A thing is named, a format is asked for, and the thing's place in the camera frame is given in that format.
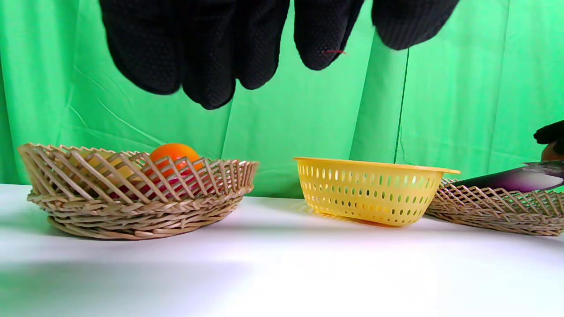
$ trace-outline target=wicker basket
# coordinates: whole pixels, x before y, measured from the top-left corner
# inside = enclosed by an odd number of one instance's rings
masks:
[[[152,162],[140,152],[34,144],[18,151],[33,186],[28,201],[48,212],[56,228],[98,239],[168,237],[218,222],[253,190],[258,167],[201,158],[185,159],[187,166],[178,170],[182,160]]]
[[[467,226],[515,234],[558,236],[564,230],[564,194],[470,189],[443,180],[425,214]]]

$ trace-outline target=green backdrop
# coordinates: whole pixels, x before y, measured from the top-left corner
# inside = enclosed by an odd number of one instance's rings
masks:
[[[27,183],[26,142],[151,151],[181,142],[210,158],[262,162],[255,195],[300,197],[294,156],[460,169],[463,177],[538,160],[532,134],[564,118],[564,2],[461,0],[433,40],[396,52],[366,4],[340,57],[306,69],[293,14],[280,68],[208,112],[183,94],[125,80],[96,0],[0,0],[0,183]]]

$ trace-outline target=black glove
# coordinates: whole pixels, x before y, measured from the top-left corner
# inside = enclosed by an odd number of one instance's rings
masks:
[[[295,0],[294,41],[310,69],[345,48],[364,0]],[[385,45],[406,49],[434,37],[459,0],[374,0]],[[182,86],[206,109],[228,103],[235,79],[247,89],[278,67],[290,0],[100,0],[113,61],[133,84],[173,94]]]
[[[564,120],[544,126],[533,135],[538,144],[554,143],[552,150],[558,155],[564,155]]]

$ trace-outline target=white table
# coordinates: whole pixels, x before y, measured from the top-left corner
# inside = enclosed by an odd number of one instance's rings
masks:
[[[422,219],[389,229],[245,198],[147,241],[79,239],[0,185],[2,317],[557,316],[564,239]]]

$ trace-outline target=yellow colander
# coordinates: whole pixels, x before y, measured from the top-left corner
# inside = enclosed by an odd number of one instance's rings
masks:
[[[424,166],[297,157],[299,181],[316,212],[390,226],[421,219],[444,173]]]

